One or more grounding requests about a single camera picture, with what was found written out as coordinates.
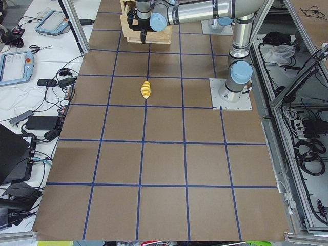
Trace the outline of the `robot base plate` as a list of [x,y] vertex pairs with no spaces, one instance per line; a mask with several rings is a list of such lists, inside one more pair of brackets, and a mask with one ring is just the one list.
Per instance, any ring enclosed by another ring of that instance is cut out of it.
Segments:
[[247,85],[235,93],[226,88],[226,79],[210,78],[209,83],[213,110],[252,111]]

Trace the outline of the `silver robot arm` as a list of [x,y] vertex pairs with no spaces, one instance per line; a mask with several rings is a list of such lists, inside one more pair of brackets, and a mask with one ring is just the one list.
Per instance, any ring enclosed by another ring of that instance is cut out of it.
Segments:
[[159,12],[159,5],[163,5],[164,8],[174,6],[176,1],[136,1],[137,17],[146,20],[151,17],[152,12]]
[[229,75],[220,87],[219,96],[230,103],[240,100],[245,85],[252,77],[253,70],[246,58],[252,34],[255,12],[262,1],[137,1],[136,7],[127,13],[130,29],[140,31],[140,40],[146,41],[148,32],[163,31],[167,26],[195,21],[234,20],[235,31],[229,51]]

